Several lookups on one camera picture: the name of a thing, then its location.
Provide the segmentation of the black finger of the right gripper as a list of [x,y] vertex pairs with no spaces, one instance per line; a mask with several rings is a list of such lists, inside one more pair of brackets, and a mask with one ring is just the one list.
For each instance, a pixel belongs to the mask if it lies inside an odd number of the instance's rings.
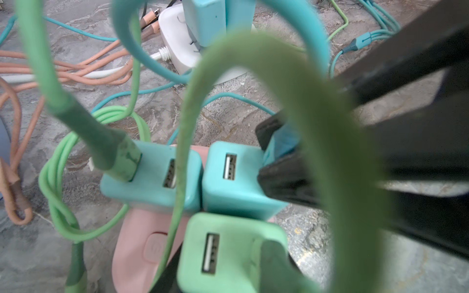
[[[380,227],[457,256],[469,253],[469,197],[392,192],[377,185],[393,179],[467,181],[469,178],[469,4],[440,1],[342,74],[342,87],[320,78],[288,48],[270,40],[278,62],[264,82],[292,108],[303,127],[302,146],[260,170],[266,194],[304,206],[327,207],[337,238],[358,231],[367,244]],[[359,129],[344,113],[345,95],[360,104],[447,68],[434,102]]]

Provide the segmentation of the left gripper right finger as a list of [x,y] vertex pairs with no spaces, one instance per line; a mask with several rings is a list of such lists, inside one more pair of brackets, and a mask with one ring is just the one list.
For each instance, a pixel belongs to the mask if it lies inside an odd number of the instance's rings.
[[284,246],[267,240],[260,250],[261,293],[320,293],[319,286],[293,265]]

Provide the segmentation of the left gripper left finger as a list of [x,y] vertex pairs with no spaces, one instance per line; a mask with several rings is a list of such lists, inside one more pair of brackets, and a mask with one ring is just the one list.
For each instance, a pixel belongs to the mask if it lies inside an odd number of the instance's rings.
[[177,284],[177,269],[182,247],[182,245],[179,246],[162,275],[150,290],[150,293],[182,293]]

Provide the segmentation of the pink power strip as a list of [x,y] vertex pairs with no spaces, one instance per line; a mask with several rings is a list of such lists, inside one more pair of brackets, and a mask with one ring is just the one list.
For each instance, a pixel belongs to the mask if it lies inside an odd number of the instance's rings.
[[[199,153],[203,162],[203,174],[209,148],[194,146],[189,151]],[[158,269],[166,265],[163,256],[169,253],[172,259],[180,245],[183,245],[187,224],[192,216],[206,212],[201,210],[192,215],[184,215],[186,183],[183,184],[181,221],[177,225],[175,240],[169,243],[171,219],[177,214],[176,201],[171,214],[133,208],[130,206],[125,216],[112,263],[112,278],[120,293],[147,293],[153,287],[153,279]]]

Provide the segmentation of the light green charger plug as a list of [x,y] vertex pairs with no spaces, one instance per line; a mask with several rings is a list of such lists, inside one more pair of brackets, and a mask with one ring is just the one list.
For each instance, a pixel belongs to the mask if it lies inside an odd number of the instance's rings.
[[286,232],[262,220],[199,212],[187,224],[177,270],[184,293],[257,293],[264,241],[288,247]]

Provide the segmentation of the teal charger plug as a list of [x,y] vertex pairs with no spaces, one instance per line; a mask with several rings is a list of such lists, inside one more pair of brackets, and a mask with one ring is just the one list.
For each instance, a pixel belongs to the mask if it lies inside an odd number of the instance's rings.
[[[122,182],[103,175],[100,190],[103,195],[133,208],[171,214],[176,198],[176,148],[150,142],[135,141],[142,152],[138,170],[131,182]],[[203,162],[198,152],[191,150],[188,160],[186,198],[183,214],[201,210]]]
[[257,176],[261,168],[291,153],[299,136],[282,126],[267,140],[267,149],[217,141],[208,151],[202,179],[202,204],[206,212],[269,220],[288,206],[266,196]]

